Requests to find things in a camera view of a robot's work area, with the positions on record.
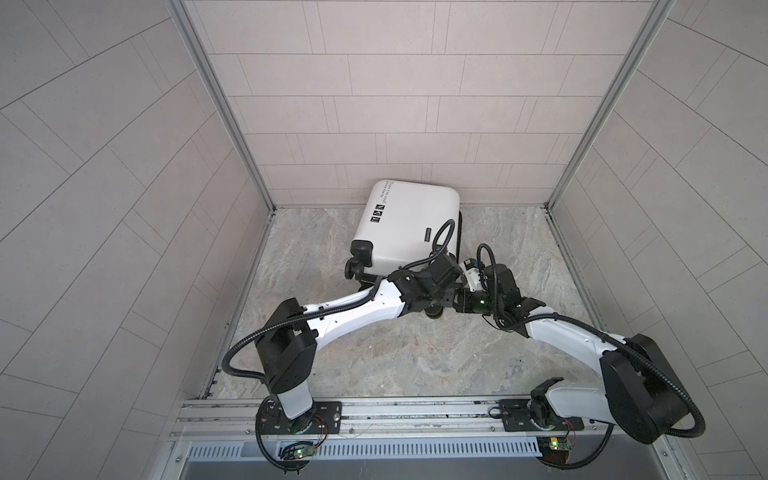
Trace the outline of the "white black suitcase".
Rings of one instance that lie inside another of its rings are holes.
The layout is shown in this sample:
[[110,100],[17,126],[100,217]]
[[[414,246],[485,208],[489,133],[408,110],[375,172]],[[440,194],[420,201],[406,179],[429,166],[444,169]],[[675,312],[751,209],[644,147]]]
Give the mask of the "white black suitcase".
[[457,259],[462,216],[460,196],[449,187],[380,180],[371,191],[350,246],[344,275],[371,286],[377,276],[429,257],[446,245]]

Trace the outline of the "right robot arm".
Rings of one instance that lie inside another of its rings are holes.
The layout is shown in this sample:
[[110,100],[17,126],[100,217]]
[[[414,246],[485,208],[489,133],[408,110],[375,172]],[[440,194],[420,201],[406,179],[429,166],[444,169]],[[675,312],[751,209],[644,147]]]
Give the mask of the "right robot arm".
[[552,378],[531,393],[538,416],[584,417],[619,426],[651,444],[662,435],[698,436],[706,428],[700,410],[649,337],[609,334],[555,312],[520,293],[503,264],[464,262],[454,307],[490,315],[493,326],[548,344],[598,375],[593,384]]

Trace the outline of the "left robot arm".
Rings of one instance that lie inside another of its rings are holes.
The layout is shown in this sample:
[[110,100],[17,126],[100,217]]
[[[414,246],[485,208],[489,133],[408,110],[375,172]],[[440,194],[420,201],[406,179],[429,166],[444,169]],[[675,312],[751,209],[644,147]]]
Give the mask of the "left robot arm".
[[308,379],[318,351],[343,336],[410,313],[453,305],[463,273],[457,266],[399,269],[358,293],[321,304],[283,301],[249,341],[263,370],[256,378],[277,398],[284,415],[308,415],[315,401]]

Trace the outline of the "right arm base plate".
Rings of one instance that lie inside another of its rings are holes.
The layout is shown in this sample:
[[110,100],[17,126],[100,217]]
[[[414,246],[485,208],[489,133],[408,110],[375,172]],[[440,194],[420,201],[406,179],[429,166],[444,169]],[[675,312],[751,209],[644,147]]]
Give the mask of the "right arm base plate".
[[530,398],[502,399],[498,410],[506,432],[582,431],[580,417],[558,416],[546,401]]

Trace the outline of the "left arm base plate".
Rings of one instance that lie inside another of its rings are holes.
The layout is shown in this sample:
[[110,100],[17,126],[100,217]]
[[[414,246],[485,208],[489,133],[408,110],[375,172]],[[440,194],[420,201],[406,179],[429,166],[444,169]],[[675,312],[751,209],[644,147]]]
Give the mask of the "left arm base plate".
[[259,407],[256,426],[265,435],[338,434],[342,407],[339,401],[315,402],[304,414],[289,419],[276,398],[267,398]]

